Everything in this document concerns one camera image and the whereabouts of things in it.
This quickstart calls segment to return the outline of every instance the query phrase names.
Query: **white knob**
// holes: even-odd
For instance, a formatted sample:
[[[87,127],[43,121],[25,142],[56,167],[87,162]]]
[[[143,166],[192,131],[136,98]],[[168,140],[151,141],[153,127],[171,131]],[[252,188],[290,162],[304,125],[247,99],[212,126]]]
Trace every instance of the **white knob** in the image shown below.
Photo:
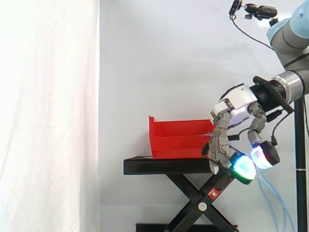
[[[207,205],[206,205],[206,203],[201,202],[200,204],[198,204],[198,209],[199,209],[200,211],[205,212],[205,211],[207,210]]]

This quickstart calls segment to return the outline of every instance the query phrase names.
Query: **red label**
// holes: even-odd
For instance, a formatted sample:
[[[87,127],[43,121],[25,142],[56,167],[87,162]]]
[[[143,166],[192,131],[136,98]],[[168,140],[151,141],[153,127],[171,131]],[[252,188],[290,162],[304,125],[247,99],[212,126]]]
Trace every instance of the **red label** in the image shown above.
[[[213,200],[215,200],[219,195],[220,195],[220,191],[218,191],[218,190],[216,190],[215,188],[214,189],[212,189],[212,190],[210,190],[210,192],[208,193],[208,196],[211,198],[211,199],[213,199]]]

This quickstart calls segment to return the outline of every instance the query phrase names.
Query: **black stand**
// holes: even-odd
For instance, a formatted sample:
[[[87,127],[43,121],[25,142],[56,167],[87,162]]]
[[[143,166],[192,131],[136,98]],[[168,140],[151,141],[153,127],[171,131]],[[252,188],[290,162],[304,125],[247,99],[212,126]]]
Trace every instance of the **black stand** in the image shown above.
[[[307,180],[304,123],[304,98],[295,101],[295,154],[298,232],[307,232]]]
[[[183,174],[210,173],[207,159],[152,159],[135,157],[124,161],[125,175],[165,174],[188,198],[188,204],[169,225],[136,224],[136,232],[238,232],[212,203],[233,181],[225,172],[212,175],[197,189]],[[213,225],[194,225],[205,215]]]

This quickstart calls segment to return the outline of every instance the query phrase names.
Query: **white curtain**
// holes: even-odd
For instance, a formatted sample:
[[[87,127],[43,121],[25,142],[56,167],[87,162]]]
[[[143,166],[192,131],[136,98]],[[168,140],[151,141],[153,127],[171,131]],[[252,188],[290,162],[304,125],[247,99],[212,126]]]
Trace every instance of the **white curtain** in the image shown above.
[[[0,0],[0,231],[98,232],[99,0]]]

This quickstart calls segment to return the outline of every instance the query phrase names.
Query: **black base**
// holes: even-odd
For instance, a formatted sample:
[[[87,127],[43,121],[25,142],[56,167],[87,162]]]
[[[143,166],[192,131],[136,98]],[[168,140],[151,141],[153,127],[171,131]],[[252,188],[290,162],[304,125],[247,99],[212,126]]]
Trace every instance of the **black base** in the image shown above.
[[[210,173],[207,159],[152,159],[135,157],[124,161],[125,175],[165,174],[189,199],[189,202],[169,225],[136,224],[136,232],[238,232],[212,204],[233,181],[226,172],[220,171],[197,189],[184,174]],[[194,225],[202,216],[213,225]]]
[[[136,224],[136,232],[165,232],[164,228],[167,224]],[[213,225],[193,225],[188,232],[220,232]]]

